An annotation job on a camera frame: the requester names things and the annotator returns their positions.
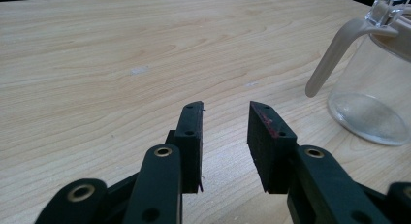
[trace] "clear glass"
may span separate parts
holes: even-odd
[[[396,21],[409,0],[375,0],[365,19],[374,26],[386,27]]]
[[[411,63],[367,36],[338,80],[329,111],[341,125],[378,144],[410,142]]]

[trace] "glass pitcher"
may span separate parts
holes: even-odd
[[[346,49],[366,35],[334,86],[332,117],[354,134],[386,145],[411,140],[410,0],[375,0],[365,19],[352,19],[335,35],[308,81],[313,97]]]

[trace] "pitcher handle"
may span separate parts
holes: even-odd
[[[336,64],[341,60],[347,48],[350,47],[357,38],[369,33],[388,37],[395,37],[398,34],[398,32],[390,26],[375,27],[369,24],[366,19],[351,19],[338,30],[332,39],[332,43],[305,87],[305,95],[314,97],[326,82]]]

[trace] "wooden table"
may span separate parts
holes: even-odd
[[[315,98],[305,84],[351,0],[37,0],[0,3],[0,219],[33,223],[64,185],[108,186],[140,169],[181,108],[202,100],[204,193],[184,223],[292,223],[263,192],[246,144],[251,100],[273,106],[299,144],[330,151],[380,192],[411,180],[410,145],[359,139],[326,99],[358,42]]]

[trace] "light wood tabletop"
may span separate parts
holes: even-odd
[[[336,31],[369,7],[351,0],[35,0],[0,3],[0,222],[33,223],[66,184],[111,186],[203,101],[204,193],[184,223],[292,223],[264,193],[247,143],[249,102],[272,106],[299,144],[333,154],[386,193],[411,180],[410,145],[362,140],[304,87]]]

